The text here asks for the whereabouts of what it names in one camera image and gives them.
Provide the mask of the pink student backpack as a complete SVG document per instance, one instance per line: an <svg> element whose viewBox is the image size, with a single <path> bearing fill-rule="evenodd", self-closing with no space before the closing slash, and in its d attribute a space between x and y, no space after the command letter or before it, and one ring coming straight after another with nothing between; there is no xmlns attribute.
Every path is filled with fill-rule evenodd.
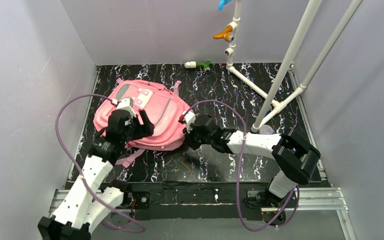
<svg viewBox="0 0 384 240"><path fill-rule="evenodd" d="M173 151L184 142L184 126L179 123L179 117L184 111L190 111L190 106L178 94L180 81L171 91L163 84L146 80L118 80L118 86L111 92L94 115L93 124L97 132L108 126L108 118L115 110L111 99L133 99L133 110L138 115L145 110L154 125L152 136L133 140L126 144L115 165L129 167L146 150Z"/></svg>

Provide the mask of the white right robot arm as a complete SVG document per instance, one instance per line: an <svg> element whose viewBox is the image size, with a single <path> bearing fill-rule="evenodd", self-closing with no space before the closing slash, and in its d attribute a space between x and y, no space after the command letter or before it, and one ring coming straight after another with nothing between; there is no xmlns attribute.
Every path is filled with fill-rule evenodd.
<svg viewBox="0 0 384 240"><path fill-rule="evenodd" d="M221 128L209 115L182 114L185 124L184 143L191 149L210 145L223 154L250 154L271 158L280 167L267 189L270 197L284 198L296 185L309 183L320 151L298 132L282 134L244 133L233 128Z"/></svg>

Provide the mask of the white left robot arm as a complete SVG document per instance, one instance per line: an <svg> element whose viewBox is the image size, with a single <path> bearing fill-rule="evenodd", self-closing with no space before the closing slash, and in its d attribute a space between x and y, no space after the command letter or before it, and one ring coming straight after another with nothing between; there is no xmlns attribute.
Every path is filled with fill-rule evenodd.
<svg viewBox="0 0 384 240"><path fill-rule="evenodd" d="M139 114L125 109L114 110L108 126L98 132L79 176L58 208L42 217L37 225L44 240L89 240L93 231L124 200L122 189L107 187L96 192L114 168L129 141L150 137L154 125L144 109Z"/></svg>

